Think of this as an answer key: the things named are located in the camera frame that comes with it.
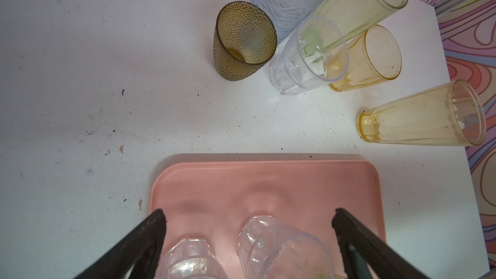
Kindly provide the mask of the short yellow cup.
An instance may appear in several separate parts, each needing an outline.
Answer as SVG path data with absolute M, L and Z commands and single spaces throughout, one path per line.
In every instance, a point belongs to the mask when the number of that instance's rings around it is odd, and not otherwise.
M 402 56 L 392 33 L 375 25 L 348 43 L 349 65 L 344 77 L 329 84 L 336 92 L 357 90 L 396 79 Z

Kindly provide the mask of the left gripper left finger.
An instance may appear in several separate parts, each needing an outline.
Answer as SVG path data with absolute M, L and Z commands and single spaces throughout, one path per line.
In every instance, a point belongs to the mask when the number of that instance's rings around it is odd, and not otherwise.
M 78 278 L 154 278 L 167 231 L 167 220 L 156 209 Z

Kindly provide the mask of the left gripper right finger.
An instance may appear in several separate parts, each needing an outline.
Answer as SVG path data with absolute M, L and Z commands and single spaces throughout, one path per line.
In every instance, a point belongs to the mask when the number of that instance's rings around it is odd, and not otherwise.
M 346 209 L 336 209 L 332 228 L 348 278 L 427 279 Z

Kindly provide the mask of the clear faceted cup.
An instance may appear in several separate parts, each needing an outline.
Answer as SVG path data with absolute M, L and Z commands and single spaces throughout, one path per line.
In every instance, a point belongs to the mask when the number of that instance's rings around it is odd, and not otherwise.
M 334 278 L 331 256 L 316 237 L 272 216 L 255 216 L 238 239 L 246 278 Z

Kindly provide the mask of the brown dimpled cup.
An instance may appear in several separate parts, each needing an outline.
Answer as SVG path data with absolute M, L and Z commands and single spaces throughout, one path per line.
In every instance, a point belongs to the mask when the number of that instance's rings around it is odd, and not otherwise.
M 224 6 L 216 19 L 213 58 L 223 79 L 240 81 L 259 71 L 274 56 L 278 38 L 273 22 L 246 1 Z

